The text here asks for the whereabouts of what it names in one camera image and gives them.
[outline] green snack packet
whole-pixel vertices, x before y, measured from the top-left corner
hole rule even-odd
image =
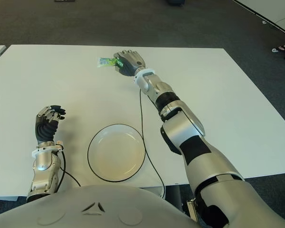
[[[119,65],[122,67],[124,64],[117,58],[98,58],[97,67],[109,67]]]

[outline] robotic hand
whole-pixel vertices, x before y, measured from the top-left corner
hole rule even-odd
[[[34,178],[27,202],[42,198],[57,191],[58,170],[61,161],[57,156],[62,151],[62,142],[54,143],[54,134],[59,120],[64,119],[65,110],[58,105],[43,108],[36,116],[35,134],[38,142],[32,156]]]
[[[275,214],[245,182],[231,162],[204,138],[203,125],[172,88],[155,71],[145,67],[136,51],[114,55],[123,63],[116,70],[134,76],[157,108],[163,121],[161,134],[170,150],[182,155],[195,196],[194,207],[213,228],[285,228]]]
[[[44,107],[36,116],[35,134],[38,144],[53,141],[59,120],[66,111],[58,105]]]
[[[143,58],[137,51],[124,50],[115,53],[114,57],[123,63],[123,67],[115,66],[115,70],[125,76],[135,76],[138,71],[146,67]]]

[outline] metal forearm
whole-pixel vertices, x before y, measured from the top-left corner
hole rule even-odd
[[[62,142],[55,145],[54,142],[42,142],[32,152],[35,159],[33,164],[34,178],[27,196],[27,201],[36,197],[40,198],[56,192],[58,185],[58,171],[61,161],[57,156],[62,151]]]

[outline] white plate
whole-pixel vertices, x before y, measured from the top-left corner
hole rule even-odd
[[[99,178],[110,182],[124,181],[137,173],[143,164],[143,139],[130,126],[110,125],[91,140],[87,158],[91,170]]]

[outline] black object on floor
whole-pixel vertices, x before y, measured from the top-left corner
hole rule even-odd
[[[75,0],[54,0],[54,2],[70,2],[70,1],[75,1]]]
[[[183,5],[183,4],[185,4],[185,0],[167,0],[167,2],[171,5]]]

